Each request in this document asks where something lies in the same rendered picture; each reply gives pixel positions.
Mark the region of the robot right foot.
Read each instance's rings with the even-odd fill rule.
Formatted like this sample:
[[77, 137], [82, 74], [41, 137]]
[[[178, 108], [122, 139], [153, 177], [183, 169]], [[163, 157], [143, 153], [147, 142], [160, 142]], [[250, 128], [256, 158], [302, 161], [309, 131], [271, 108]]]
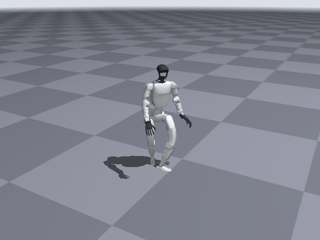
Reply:
[[151, 165], [155, 165], [156, 164], [156, 161], [155, 161], [155, 157], [153, 158], [150, 158], [150, 164]]

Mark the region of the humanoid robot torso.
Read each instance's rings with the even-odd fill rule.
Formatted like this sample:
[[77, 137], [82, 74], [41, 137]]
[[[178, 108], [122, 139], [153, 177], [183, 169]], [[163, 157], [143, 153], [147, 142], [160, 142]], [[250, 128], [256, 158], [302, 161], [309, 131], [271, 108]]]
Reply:
[[167, 106], [171, 92], [171, 83], [164, 80], [165, 83], [159, 83], [160, 80], [154, 80], [152, 83], [153, 89], [150, 91], [150, 100], [155, 110], [152, 110], [153, 122], [160, 122], [164, 120], [165, 113], [163, 108]]

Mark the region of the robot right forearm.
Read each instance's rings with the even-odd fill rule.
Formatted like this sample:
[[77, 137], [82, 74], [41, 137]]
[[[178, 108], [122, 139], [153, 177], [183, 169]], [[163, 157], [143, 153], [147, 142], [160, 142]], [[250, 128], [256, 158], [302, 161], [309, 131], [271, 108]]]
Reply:
[[143, 101], [142, 102], [142, 111], [143, 111], [143, 114], [144, 114], [145, 122], [150, 121], [149, 120], [149, 118], [150, 118], [150, 116], [149, 116], [149, 108], [146, 107], [146, 105], [147, 105], [146, 101]]

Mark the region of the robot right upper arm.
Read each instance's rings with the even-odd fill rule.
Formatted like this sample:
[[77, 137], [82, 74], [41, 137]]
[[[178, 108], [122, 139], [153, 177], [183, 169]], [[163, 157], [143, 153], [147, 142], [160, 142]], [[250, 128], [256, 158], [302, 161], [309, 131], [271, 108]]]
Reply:
[[146, 101], [146, 107], [148, 107], [150, 105], [149, 101], [148, 101], [148, 98], [150, 96], [150, 91], [153, 89], [154, 87], [154, 83], [151, 82], [151, 83], [147, 83], [145, 86], [144, 86], [144, 93], [143, 93], [143, 99], [142, 99], [142, 102], [143, 101]]

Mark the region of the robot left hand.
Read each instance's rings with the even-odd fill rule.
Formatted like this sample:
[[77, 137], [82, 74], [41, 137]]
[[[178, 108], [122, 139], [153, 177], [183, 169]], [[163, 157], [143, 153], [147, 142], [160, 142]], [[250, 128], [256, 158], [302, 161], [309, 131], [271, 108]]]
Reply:
[[190, 121], [185, 115], [182, 115], [182, 114], [180, 113], [179, 116], [187, 122], [187, 125], [188, 125], [188, 123], [189, 123], [189, 128], [192, 126], [191, 121]]

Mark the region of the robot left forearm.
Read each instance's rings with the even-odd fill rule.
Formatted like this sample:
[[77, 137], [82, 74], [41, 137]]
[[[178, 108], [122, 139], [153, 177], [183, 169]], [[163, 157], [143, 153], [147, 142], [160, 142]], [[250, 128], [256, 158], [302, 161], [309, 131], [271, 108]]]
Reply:
[[182, 114], [184, 116], [183, 110], [182, 110], [182, 106], [181, 106], [181, 102], [180, 102], [180, 98], [178, 97], [178, 99], [179, 99], [179, 102], [175, 104], [177, 112], [178, 112], [178, 116], [179, 116], [179, 114]]

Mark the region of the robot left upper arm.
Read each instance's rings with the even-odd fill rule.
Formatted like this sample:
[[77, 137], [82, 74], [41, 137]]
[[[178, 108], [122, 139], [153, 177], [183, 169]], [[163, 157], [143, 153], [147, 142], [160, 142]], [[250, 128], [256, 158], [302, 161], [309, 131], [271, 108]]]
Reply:
[[170, 81], [170, 84], [171, 84], [171, 92], [172, 92], [172, 95], [173, 95], [172, 100], [173, 100], [174, 103], [178, 103], [180, 101], [179, 101], [179, 98], [178, 98], [177, 85], [173, 81]]

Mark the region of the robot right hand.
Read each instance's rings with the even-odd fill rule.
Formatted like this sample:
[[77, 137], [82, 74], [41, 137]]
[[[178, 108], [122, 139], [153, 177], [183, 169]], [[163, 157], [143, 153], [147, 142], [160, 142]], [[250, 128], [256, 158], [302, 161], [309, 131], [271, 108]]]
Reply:
[[[152, 136], [152, 133], [154, 134], [154, 131], [152, 128], [154, 128], [154, 130], [156, 130], [156, 128], [151, 124], [150, 118], [149, 118], [149, 121], [145, 121], [145, 124], [146, 124], [146, 126], [145, 126], [146, 135], [150, 136], [150, 134], [151, 134], [151, 136]], [[152, 130], [152, 132], [151, 132], [151, 130]], [[148, 131], [148, 133], [147, 133], [147, 131]], [[149, 133], [149, 131], [150, 131], [150, 133]]]

